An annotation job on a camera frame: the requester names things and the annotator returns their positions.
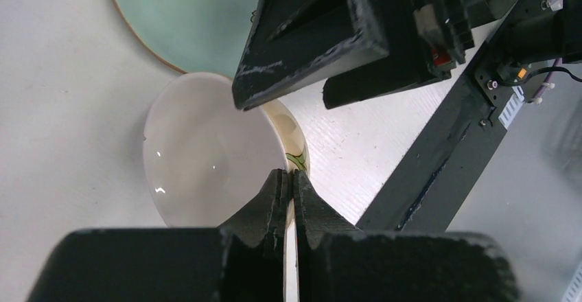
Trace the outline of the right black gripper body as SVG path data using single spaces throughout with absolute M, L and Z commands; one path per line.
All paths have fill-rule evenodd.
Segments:
M 469 8 L 486 0 L 377 0 L 384 11 L 391 78 L 446 80 L 474 47 Z

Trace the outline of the plain white bowl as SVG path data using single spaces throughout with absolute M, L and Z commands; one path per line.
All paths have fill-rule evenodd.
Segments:
M 150 107 L 143 165 L 169 227 L 216 227 L 254 198 L 273 169 L 310 170 L 303 131 L 279 100 L 239 111 L 217 73 L 172 80 Z

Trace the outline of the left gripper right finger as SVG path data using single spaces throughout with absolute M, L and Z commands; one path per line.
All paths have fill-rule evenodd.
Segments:
M 293 174 L 301 301 L 517 301 L 505 252 L 470 233 L 363 231 Z

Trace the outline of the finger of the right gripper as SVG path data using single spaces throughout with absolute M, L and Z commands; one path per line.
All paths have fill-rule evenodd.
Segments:
M 250 110 L 388 53 L 376 0 L 259 0 L 234 105 Z
M 333 109 L 436 81 L 437 76 L 423 62 L 385 58 L 327 79 L 323 102 Z

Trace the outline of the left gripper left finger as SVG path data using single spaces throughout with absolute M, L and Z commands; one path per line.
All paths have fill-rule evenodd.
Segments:
M 82 229 L 49 255 L 30 301 L 282 301 L 291 175 L 217 227 Z

